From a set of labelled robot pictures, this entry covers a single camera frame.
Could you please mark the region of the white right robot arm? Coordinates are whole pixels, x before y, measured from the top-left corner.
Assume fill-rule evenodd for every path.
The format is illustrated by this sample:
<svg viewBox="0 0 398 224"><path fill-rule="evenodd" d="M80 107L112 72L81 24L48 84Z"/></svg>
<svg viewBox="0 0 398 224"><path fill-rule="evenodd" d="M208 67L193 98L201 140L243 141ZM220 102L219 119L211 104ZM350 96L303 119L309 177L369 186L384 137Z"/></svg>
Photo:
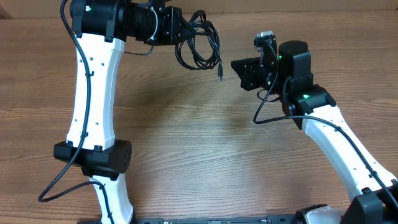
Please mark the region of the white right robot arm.
<svg viewBox="0 0 398 224"><path fill-rule="evenodd" d="M292 223L397 223L397 177L369 153L333 97L314 84L307 43L292 40L276 46L262 40L255 46L260 57L233 60L231 68L241 88L277 95L284 115L254 117L254 123L293 120L322 150L349 197L346 209L312 205L298 210Z"/></svg>

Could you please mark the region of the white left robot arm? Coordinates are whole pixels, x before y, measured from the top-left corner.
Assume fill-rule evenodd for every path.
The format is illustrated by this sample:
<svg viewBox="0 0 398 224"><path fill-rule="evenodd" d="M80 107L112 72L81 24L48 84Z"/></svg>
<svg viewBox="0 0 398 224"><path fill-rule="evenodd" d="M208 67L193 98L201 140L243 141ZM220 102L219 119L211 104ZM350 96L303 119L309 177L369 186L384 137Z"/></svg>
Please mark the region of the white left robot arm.
<svg viewBox="0 0 398 224"><path fill-rule="evenodd" d="M74 0L70 4L77 78L73 119L54 157L78 166L94 186L101 223L132 223L125 173L132 145L116 139L113 106L119 63L128 37L152 46L176 45L192 34L182 10L166 1Z"/></svg>

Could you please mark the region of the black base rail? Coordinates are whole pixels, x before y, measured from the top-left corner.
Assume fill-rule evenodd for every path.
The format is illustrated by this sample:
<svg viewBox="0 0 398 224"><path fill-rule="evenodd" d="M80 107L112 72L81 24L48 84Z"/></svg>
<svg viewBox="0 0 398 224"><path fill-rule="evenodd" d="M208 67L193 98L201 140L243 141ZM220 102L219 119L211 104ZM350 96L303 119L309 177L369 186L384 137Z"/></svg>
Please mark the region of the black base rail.
<svg viewBox="0 0 398 224"><path fill-rule="evenodd" d="M350 223L346 221L345 211L332 208L326 204L313 205L296 211L295 214L267 215L265 217L240 218L133 218L135 224L335 224Z"/></svg>

